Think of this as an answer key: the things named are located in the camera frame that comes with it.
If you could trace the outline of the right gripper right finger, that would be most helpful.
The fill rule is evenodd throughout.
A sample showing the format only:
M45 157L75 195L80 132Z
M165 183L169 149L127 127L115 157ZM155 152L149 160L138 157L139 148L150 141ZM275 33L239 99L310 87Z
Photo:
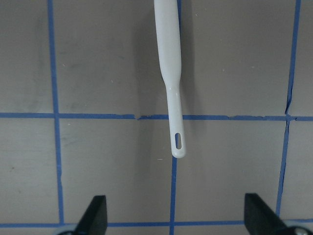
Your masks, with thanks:
M312 230L287 224L256 193L246 193L244 225L250 235L311 235Z

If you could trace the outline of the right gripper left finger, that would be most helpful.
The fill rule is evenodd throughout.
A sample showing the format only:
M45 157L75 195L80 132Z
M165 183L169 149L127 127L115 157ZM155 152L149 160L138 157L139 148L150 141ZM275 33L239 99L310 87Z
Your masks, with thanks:
M107 202L105 195L94 196L73 235L104 235L108 227Z

